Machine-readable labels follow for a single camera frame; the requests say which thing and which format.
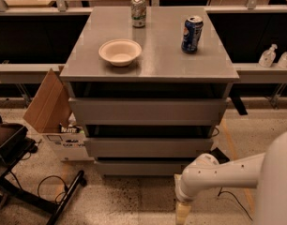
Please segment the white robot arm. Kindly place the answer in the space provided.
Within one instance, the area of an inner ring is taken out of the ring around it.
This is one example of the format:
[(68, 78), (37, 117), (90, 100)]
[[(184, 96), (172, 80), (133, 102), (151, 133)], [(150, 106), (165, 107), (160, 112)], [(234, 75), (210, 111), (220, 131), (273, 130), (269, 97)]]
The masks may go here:
[(203, 153), (174, 177), (175, 195), (192, 203), (208, 188), (254, 188), (253, 225), (287, 225), (287, 132), (258, 155), (226, 163)]

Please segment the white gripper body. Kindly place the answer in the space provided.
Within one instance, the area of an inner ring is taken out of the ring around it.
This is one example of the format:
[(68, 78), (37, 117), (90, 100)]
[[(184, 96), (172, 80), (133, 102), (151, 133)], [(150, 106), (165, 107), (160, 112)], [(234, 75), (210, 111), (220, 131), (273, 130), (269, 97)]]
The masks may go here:
[(199, 155), (181, 174), (174, 176), (174, 191), (177, 200), (191, 203), (203, 189), (213, 187), (218, 160), (207, 153)]

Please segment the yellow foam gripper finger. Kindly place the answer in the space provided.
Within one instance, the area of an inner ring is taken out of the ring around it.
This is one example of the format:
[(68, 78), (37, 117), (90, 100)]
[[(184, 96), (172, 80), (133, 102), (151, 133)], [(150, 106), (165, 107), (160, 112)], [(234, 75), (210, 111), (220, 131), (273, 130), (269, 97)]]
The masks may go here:
[(189, 212), (191, 210), (191, 204), (184, 196), (184, 193), (180, 187), (181, 175), (176, 174), (174, 176), (174, 191), (176, 196), (175, 205), (175, 225), (185, 225)]

